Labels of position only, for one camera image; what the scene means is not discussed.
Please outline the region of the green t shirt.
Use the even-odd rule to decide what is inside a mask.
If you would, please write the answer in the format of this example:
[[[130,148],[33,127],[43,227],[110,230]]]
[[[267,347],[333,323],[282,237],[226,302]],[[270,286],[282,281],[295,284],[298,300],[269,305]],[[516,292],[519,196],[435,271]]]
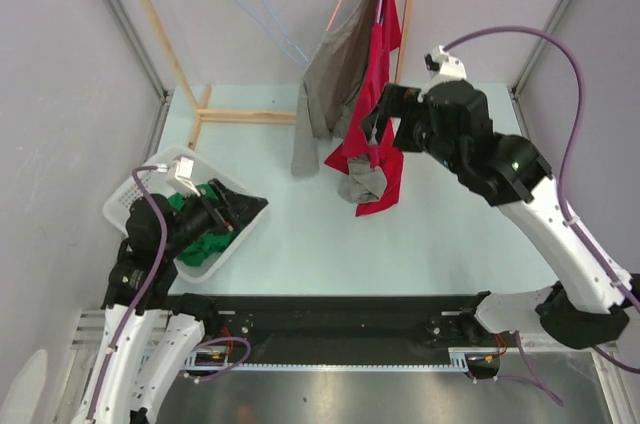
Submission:
[[[209,184],[199,184],[197,185],[197,189],[204,192],[207,198],[215,201],[219,200]],[[174,211],[180,211],[185,205],[185,197],[180,193],[174,193],[168,197],[168,203]],[[177,256],[177,260],[188,267],[200,267],[203,262],[214,253],[224,252],[236,239],[238,234],[238,231],[226,235],[216,235],[210,232],[205,233],[180,253]]]

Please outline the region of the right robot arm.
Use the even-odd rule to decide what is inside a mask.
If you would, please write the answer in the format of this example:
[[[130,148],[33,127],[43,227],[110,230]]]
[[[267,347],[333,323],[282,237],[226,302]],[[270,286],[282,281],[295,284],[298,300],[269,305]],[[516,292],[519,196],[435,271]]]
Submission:
[[[358,124],[367,140],[380,143],[399,121],[393,145],[426,153],[471,193],[515,224],[557,277],[537,291],[482,292],[460,315],[463,337],[484,345],[506,331],[546,333],[575,350],[616,341],[630,322],[626,292],[635,278],[625,270],[608,275],[561,212],[550,164],[520,135],[493,129],[486,95],[465,80],[427,92],[388,84]]]

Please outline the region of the red t shirt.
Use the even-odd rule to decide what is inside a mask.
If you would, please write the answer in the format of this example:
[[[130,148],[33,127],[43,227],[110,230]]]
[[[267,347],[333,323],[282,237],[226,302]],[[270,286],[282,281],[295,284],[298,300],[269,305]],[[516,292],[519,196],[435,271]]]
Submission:
[[[362,217],[383,212],[400,198],[403,154],[393,146],[393,125],[388,123],[378,144],[371,144],[361,129],[362,120],[376,106],[390,82],[391,52],[399,48],[402,32],[395,0],[377,0],[366,72],[346,138],[325,160],[325,165],[343,174],[338,186],[342,199],[356,205]]]

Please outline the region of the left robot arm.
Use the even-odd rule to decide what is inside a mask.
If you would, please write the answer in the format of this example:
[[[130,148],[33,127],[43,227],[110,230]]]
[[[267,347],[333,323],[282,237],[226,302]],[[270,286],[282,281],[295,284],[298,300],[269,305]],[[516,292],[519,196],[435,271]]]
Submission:
[[[215,299],[169,299],[175,261],[206,234],[230,237],[267,207],[263,197],[238,193],[220,180],[184,197],[180,208],[150,192],[129,208],[126,238],[108,277],[104,326],[75,423],[154,423],[188,355],[199,344],[228,343]]]

